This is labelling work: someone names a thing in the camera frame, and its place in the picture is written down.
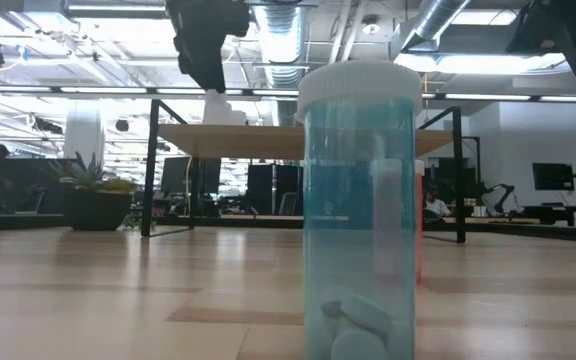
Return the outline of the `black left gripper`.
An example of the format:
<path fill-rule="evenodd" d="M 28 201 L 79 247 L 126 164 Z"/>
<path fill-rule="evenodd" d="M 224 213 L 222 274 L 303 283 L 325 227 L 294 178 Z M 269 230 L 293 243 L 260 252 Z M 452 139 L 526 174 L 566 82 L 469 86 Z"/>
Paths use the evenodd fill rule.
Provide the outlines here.
<path fill-rule="evenodd" d="M 221 46 L 228 35 L 244 37 L 249 30 L 250 7 L 245 0 L 165 0 L 174 31 L 178 68 L 200 88 L 226 91 Z M 184 53 L 208 46 L 201 65 Z"/>

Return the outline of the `blue transparent pill bottle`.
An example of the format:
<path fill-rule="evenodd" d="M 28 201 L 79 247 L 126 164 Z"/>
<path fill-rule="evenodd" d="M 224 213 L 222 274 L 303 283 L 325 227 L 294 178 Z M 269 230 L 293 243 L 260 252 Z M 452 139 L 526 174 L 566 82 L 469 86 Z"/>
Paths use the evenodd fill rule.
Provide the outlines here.
<path fill-rule="evenodd" d="M 380 338 L 386 360 L 415 359 L 415 265 L 391 282 L 374 270 L 371 163 L 398 159 L 404 177 L 406 244 L 415 257 L 415 119 L 421 80 L 389 61 L 324 66 L 299 85 L 304 126 L 304 360 L 331 360 L 336 336 L 350 328 Z M 385 336 L 352 323 L 340 309 L 356 294 L 392 316 Z"/>

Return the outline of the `red transparent pill bottle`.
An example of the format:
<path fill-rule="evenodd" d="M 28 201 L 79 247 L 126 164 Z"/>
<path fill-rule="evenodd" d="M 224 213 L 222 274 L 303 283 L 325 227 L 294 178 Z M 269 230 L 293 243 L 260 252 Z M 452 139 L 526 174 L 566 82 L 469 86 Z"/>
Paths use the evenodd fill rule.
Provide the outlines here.
<path fill-rule="evenodd" d="M 406 244 L 406 225 L 404 216 L 411 215 L 404 209 L 404 177 L 402 164 L 398 159 L 375 160 L 371 163 L 373 188 L 373 265 L 377 276 L 387 282 L 395 281 L 403 275 L 402 265 L 405 260 L 412 260 L 415 265 L 416 284 L 422 278 L 423 254 L 423 169 L 421 160 L 415 161 L 414 226 L 411 229 L 415 236 L 415 257 L 403 254 Z"/>

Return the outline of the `wooden shelf black metal legs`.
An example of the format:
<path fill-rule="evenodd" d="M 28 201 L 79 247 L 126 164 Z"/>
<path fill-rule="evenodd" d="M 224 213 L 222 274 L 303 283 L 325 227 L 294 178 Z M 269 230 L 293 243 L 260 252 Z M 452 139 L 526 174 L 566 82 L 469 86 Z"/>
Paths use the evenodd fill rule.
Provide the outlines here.
<path fill-rule="evenodd" d="M 150 101 L 149 135 L 144 185 L 142 230 L 151 235 L 154 200 L 155 160 L 158 138 L 187 150 L 193 157 L 192 183 L 198 183 L 198 163 L 207 158 L 248 158 L 300 160 L 304 156 L 304 132 L 297 127 L 264 127 L 238 125 L 189 125 L 160 99 Z M 457 196 L 456 241 L 466 242 L 464 214 L 462 110 L 451 106 L 417 130 L 416 145 L 420 155 L 427 154 L 448 143 L 453 145 L 455 185 Z"/>

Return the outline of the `black office monitor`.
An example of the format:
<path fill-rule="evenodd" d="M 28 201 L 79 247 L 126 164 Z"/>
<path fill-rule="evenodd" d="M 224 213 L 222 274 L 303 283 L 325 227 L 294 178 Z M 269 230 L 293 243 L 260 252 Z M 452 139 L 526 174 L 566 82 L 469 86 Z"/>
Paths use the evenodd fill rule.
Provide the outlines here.
<path fill-rule="evenodd" d="M 200 160 L 198 184 L 201 194 L 217 194 L 219 192 L 220 172 L 220 158 L 202 158 Z"/>
<path fill-rule="evenodd" d="M 169 157 L 164 161 L 160 182 L 164 194 L 186 193 L 189 189 L 188 173 L 190 157 Z"/>

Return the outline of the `white building pillar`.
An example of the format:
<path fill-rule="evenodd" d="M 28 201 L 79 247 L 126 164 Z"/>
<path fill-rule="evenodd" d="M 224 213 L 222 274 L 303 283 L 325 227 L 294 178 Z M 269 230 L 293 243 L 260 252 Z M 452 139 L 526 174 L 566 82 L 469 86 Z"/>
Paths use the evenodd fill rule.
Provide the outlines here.
<path fill-rule="evenodd" d="M 88 164 L 92 156 L 104 160 L 105 120 L 99 101 L 70 100 L 66 118 L 64 157 L 74 159 L 76 153 Z"/>

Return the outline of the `black office partition panels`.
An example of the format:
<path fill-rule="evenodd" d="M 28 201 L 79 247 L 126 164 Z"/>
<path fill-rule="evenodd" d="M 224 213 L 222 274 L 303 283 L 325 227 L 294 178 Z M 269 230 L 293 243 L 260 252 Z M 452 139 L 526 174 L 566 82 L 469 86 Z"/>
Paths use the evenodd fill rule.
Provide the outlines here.
<path fill-rule="evenodd" d="M 296 192 L 297 206 L 293 216 L 303 214 L 303 168 L 294 165 L 249 165 L 245 199 L 258 215 L 280 215 L 282 195 Z"/>

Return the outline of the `grey office chair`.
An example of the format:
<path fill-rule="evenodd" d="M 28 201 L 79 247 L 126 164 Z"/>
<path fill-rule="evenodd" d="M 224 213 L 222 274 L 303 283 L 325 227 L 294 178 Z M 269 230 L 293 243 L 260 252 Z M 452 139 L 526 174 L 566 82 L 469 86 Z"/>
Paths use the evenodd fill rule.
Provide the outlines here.
<path fill-rule="evenodd" d="M 296 192 L 286 192 L 282 195 L 279 214 L 293 216 L 295 214 L 296 206 L 298 201 L 298 195 Z"/>

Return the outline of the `succulent plant in black pot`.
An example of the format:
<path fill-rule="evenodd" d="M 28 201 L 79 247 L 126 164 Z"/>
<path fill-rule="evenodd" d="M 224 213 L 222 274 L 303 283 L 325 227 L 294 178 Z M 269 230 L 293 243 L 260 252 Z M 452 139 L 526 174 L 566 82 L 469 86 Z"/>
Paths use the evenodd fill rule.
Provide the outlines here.
<path fill-rule="evenodd" d="M 80 152 L 74 159 L 51 160 L 49 169 L 63 184 L 64 217 L 76 231 L 115 231 L 128 215 L 137 185 L 109 178 L 96 154 L 86 163 Z"/>

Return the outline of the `round white tablet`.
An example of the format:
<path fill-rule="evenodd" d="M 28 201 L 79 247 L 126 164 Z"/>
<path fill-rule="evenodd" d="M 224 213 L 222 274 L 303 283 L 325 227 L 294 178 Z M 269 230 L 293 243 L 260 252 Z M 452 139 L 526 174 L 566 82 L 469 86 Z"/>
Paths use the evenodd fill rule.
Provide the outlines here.
<path fill-rule="evenodd" d="M 392 316 L 360 295 L 344 297 L 340 309 L 352 323 L 379 336 L 385 336 L 391 328 Z"/>
<path fill-rule="evenodd" d="M 339 333 L 331 349 L 331 360 L 386 360 L 387 351 L 376 335 L 359 328 Z"/>

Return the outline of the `black background monitor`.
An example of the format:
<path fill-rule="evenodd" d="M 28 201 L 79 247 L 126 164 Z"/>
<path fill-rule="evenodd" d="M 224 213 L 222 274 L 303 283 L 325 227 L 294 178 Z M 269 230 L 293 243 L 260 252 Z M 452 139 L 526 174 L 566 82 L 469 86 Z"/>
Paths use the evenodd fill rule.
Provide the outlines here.
<path fill-rule="evenodd" d="M 574 174 L 570 164 L 533 163 L 534 188 L 538 191 L 573 191 Z"/>

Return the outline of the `dark background desk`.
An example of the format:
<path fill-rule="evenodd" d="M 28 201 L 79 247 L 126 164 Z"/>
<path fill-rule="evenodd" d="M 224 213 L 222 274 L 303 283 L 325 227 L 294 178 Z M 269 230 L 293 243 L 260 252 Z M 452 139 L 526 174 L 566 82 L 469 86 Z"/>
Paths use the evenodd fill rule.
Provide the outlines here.
<path fill-rule="evenodd" d="M 526 218 L 538 219 L 541 225 L 554 225 L 556 222 L 565 221 L 569 227 L 575 226 L 576 205 L 551 206 L 535 205 L 525 206 L 522 214 Z"/>

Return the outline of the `silver ribbed ventilation duct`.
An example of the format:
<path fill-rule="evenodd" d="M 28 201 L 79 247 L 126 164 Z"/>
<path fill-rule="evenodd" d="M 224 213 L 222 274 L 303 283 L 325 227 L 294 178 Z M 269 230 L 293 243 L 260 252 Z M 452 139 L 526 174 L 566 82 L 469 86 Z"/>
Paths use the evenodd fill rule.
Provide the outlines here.
<path fill-rule="evenodd" d="M 266 83 L 271 89 L 296 89 L 304 76 L 303 60 L 307 11 L 302 0 L 261 0 L 253 7 Z"/>

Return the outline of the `silver smooth ventilation duct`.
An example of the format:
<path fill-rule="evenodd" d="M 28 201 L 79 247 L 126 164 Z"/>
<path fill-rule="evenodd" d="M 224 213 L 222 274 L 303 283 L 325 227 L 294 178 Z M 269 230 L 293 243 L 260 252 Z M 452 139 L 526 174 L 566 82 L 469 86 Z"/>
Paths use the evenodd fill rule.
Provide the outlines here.
<path fill-rule="evenodd" d="M 471 0 L 423 0 L 419 12 L 399 23 L 389 42 L 389 58 L 407 52 L 437 52 L 440 37 Z"/>

